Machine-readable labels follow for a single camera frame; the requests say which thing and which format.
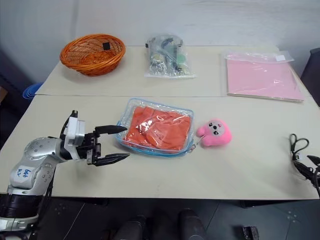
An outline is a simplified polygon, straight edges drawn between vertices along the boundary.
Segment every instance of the orange wicker basket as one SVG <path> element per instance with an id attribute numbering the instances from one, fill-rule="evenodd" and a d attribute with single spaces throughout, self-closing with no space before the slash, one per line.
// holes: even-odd
<path id="1" fill-rule="evenodd" d="M 91 34 L 66 45 L 60 60 L 84 75 L 99 76 L 114 70 L 125 52 L 125 44 L 120 39 L 107 34 Z"/>

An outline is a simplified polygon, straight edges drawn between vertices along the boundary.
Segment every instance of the floor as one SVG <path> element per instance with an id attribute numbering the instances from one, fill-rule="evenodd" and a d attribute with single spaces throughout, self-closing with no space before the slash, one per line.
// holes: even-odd
<path id="1" fill-rule="evenodd" d="M 177 220 L 184 208 L 199 215 L 209 240 L 243 240 L 242 226 L 257 227 L 260 240 L 319 239 L 319 200 L 243 208 L 241 201 L 223 200 L 112 198 L 94 205 L 69 199 L 53 198 L 39 240 L 108 240 L 111 230 L 136 215 L 163 210 Z"/>

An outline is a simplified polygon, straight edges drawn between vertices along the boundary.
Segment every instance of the pink folder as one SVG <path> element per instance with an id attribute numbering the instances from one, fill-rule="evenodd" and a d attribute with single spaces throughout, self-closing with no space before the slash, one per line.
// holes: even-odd
<path id="1" fill-rule="evenodd" d="M 304 100 L 287 62 L 226 61 L 228 95 L 299 102 Z"/>

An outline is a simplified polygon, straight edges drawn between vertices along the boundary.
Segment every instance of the table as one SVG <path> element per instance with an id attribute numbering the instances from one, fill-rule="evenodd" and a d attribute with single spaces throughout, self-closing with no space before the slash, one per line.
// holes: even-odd
<path id="1" fill-rule="evenodd" d="M 37 95 L 130 96 L 130 97 L 224 97 L 227 95 L 227 70 L 221 53 L 231 51 L 278 51 L 275 46 L 190 46 L 186 48 L 191 69 L 189 79 L 144 77 L 148 68 L 145 47 L 127 46 L 119 66 L 112 72 L 89 77 L 59 62 Z M 310 96 L 294 73 L 304 96 Z"/>
<path id="2" fill-rule="evenodd" d="M 37 95 L 0 152 L 0 192 L 21 159 L 24 147 L 38 137 L 58 136 L 73 109 L 86 124 L 116 124 L 130 97 Z M 315 188 L 291 163 L 288 136 L 306 137 L 303 151 L 319 155 L 320 111 L 304 103 L 242 97 L 145 97 L 194 110 L 195 127 L 219 117 L 230 127 L 230 144 L 177 158 L 131 152 L 113 165 L 88 166 L 70 160 L 58 164 L 53 196 L 111 198 L 190 198 L 243 200 L 317 199 Z M 99 138 L 102 155 L 130 152 L 112 135 Z"/>

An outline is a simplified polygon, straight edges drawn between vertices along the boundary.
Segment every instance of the orange cloth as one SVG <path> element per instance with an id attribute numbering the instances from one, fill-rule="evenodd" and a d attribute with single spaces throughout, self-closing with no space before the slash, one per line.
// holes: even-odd
<path id="1" fill-rule="evenodd" d="M 123 139 L 145 147 L 179 151 L 184 148 L 190 126 L 187 115 L 137 106 Z"/>

